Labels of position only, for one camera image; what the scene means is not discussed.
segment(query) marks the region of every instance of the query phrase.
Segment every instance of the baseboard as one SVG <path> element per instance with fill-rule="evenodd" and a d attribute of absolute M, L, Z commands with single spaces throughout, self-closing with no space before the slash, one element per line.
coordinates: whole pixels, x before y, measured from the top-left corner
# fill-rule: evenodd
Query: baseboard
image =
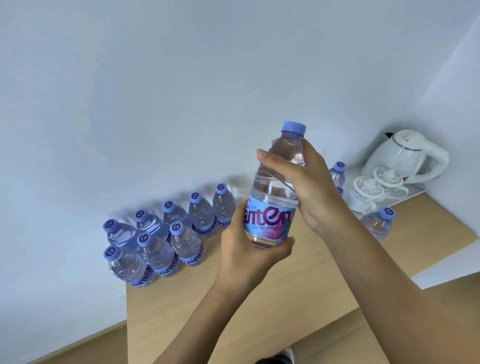
<path fill-rule="evenodd" d="M 105 328 L 105 329 L 103 329 L 99 332 L 96 332 L 95 334 L 89 335 L 86 338 L 80 339 L 76 342 L 73 342 L 70 345 L 64 346 L 61 349 L 55 350 L 54 352 L 51 352 L 50 354 L 44 355 L 41 358 L 35 359 L 31 362 L 28 362 L 27 364 L 41 364 L 41 363 L 44 363 L 47 360 L 50 360 L 50 359 L 52 359 L 52 358 L 54 358 L 58 355 L 61 355 L 61 354 L 65 353 L 65 352 L 67 352 L 71 349 L 74 349 L 78 346 L 84 345 L 84 344 L 88 343 L 89 341 L 98 339 L 100 336 L 106 335 L 109 332 L 112 332 L 112 331 L 114 331 L 118 328 L 121 328 L 121 327 L 125 326 L 125 325 L 127 325 L 127 320 L 123 320 L 123 321 L 121 321 L 121 322 L 119 322 L 119 323 L 117 323 L 113 326 L 110 326 L 110 327 Z"/>

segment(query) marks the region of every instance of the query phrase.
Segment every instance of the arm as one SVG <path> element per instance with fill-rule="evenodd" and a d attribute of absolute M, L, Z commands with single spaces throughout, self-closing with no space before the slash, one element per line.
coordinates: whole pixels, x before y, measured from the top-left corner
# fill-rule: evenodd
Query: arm
<path fill-rule="evenodd" d="M 306 167 L 263 150 L 257 157 L 292 181 L 302 216 L 328 246 L 388 360 L 477 363 L 479 339 L 400 269 L 343 202 L 323 158 L 306 140 L 303 146 Z"/>
<path fill-rule="evenodd" d="M 244 230 L 247 201 L 237 208 L 230 226 L 222 233 L 218 273 L 210 290 L 154 364 L 206 364 L 220 334 L 268 270 L 290 255 L 295 242 L 258 249 Z"/>

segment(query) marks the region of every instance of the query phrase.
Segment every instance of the table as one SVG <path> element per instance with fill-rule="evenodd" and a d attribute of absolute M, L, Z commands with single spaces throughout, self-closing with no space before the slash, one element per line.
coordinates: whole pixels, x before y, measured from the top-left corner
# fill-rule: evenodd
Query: table
<path fill-rule="evenodd" d="M 397 217 L 382 244 L 409 275 L 477 240 L 473 231 L 426 194 L 395 206 Z M 252 364 L 358 307 L 330 252 L 299 212 L 290 234 L 292 255 L 275 265 L 221 335 L 209 363 Z M 129 363 L 151 364 L 170 344 L 212 285 L 220 231 L 204 242 L 206 259 L 183 266 L 149 287 L 127 285 Z"/>

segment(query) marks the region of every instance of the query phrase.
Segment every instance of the wooden floor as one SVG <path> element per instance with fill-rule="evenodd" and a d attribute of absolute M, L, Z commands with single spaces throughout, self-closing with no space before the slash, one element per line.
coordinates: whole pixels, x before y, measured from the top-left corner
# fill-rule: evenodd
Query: wooden floor
<path fill-rule="evenodd" d="M 462 325 L 480 334 L 480 273 L 432 287 Z M 296 364 L 388 364 L 359 309 L 292 345 Z M 121 327 L 42 364 L 127 364 L 127 328 Z"/>

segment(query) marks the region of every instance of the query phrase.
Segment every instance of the white kettle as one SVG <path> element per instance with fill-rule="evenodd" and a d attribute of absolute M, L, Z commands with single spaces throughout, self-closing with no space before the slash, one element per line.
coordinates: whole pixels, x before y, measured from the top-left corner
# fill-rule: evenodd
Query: white kettle
<path fill-rule="evenodd" d="M 448 152 L 438 145 L 429 142 L 419 132 L 402 130 L 395 134 L 385 133 L 390 139 L 380 146 L 368 158 L 361 169 L 361 175 L 373 176 L 373 170 L 378 167 L 390 167 L 397 170 L 404 183 L 423 183 L 437 177 L 448 166 Z M 427 156 L 432 157 L 431 170 L 417 174 Z"/>

